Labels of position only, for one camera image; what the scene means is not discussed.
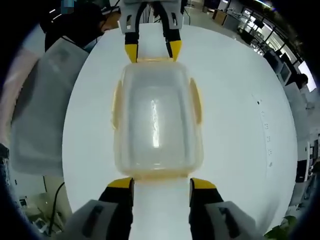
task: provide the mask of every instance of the white tabletop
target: white tabletop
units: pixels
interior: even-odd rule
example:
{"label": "white tabletop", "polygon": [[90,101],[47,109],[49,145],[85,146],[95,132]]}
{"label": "white tabletop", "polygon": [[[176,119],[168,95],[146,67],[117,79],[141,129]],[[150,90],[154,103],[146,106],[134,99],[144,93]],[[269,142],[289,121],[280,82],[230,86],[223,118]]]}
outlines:
{"label": "white tabletop", "polygon": [[[244,44],[188,25],[180,35],[178,61],[196,80],[203,102],[204,161],[191,177],[214,183],[264,233],[281,223],[295,184],[297,140],[284,90],[267,61]],[[124,41],[119,29],[105,33],[71,94],[62,159],[73,212],[123,177],[114,164],[111,119],[114,90],[130,63]],[[162,26],[141,24],[139,57],[166,56]]]}

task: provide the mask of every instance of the translucent plastic box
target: translucent plastic box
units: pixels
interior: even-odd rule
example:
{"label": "translucent plastic box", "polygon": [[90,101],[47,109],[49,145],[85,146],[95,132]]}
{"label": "translucent plastic box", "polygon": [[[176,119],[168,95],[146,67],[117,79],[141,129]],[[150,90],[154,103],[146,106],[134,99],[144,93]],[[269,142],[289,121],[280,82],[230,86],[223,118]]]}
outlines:
{"label": "translucent plastic box", "polygon": [[113,101],[118,170],[134,178],[185,176],[201,165],[201,104],[178,62],[125,67]]}

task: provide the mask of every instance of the cable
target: cable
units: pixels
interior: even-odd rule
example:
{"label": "cable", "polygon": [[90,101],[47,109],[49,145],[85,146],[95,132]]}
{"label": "cable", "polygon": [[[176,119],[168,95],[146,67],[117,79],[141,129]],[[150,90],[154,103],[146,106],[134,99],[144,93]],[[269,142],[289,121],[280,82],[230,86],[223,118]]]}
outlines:
{"label": "cable", "polygon": [[[111,13],[116,9],[116,7],[117,7],[117,5],[118,5],[119,2],[120,2],[120,0],[118,0],[118,1],[115,3],[115,5],[113,5],[113,6],[111,7],[110,12],[105,16],[105,20],[104,20],[104,23],[102,24],[102,26],[105,25],[105,23],[107,22],[108,18],[109,18],[110,15],[111,15]],[[95,38],[95,44],[97,44],[97,43],[98,43],[98,36]]]}
{"label": "cable", "polygon": [[189,13],[187,12],[186,8],[184,8],[185,13],[189,16],[189,25],[191,24],[191,17],[189,15]]}
{"label": "cable", "polygon": [[58,187],[58,189],[55,192],[54,201],[53,201],[53,207],[52,207],[52,213],[51,213],[51,218],[50,218],[50,224],[49,224],[49,229],[48,229],[49,237],[51,236],[52,227],[53,227],[54,221],[55,221],[55,213],[56,213],[56,205],[57,205],[58,193],[59,193],[59,191],[60,191],[60,189],[62,188],[63,185],[65,185],[65,182],[61,183],[61,185]]}
{"label": "cable", "polygon": [[[36,207],[38,210],[39,210],[39,212],[43,215],[43,216],[46,216],[45,215],[45,213],[37,206]],[[58,225],[58,224],[56,224],[55,222],[53,222],[53,224],[62,232],[63,231],[63,229]]]}
{"label": "cable", "polygon": [[106,23],[106,21],[108,20],[110,14],[116,9],[116,7],[117,7],[117,5],[118,5],[119,2],[120,2],[120,0],[118,0],[118,1],[115,3],[115,5],[113,5],[113,6],[111,7],[111,11],[110,11],[110,12],[108,13],[108,15],[105,17],[104,23]]}
{"label": "cable", "polygon": [[149,23],[150,13],[151,13],[151,6],[149,5],[149,16],[148,16],[148,20],[146,21],[147,23]]}

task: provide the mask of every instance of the wall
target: wall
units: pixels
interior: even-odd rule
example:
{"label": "wall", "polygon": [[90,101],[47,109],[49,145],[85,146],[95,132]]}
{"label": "wall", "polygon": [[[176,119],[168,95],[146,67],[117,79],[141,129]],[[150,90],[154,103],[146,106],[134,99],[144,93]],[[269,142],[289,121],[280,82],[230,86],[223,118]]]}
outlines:
{"label": "wall", "polygon": [[46,192],[44,178],[40,175],[26,174],[15,171],[8,164],[9,179],[17,198],[31,197]]}
{"label": "wall", "polygon": [[110,6],[116,5],[118,0],[109,0]]}
{"label": "wall", "polygon": [[189,0],[188,3],[189,3],[189,4],[192,4],[192,3],[200,3],[200,4],[203,5],[204,0]]}
{"label": "wall", "polygon": [[[63,177],[57,176],[45,176],[44,180],[46,192],[48,194],[50,204],[52,205],[55,199],[57,189],[64,182],[64,179]],[[58,197],[56,199],[56,209],[57,211],[61,212],[65,220],[67,220],[72,215],[65,185],[59,191]]]}
{"label": "wall", "polygon": [[227,7],[227,3],[223,2],[223,0],[221,0],[218,9],[225,10],[226,7]]}
{"label": "wall", "polygon": [[235,13],[241,13],[244,5],[242,3],[240,3],[238,0],[229,0],[229,1],[231,1],[229,9],[234,9]]}

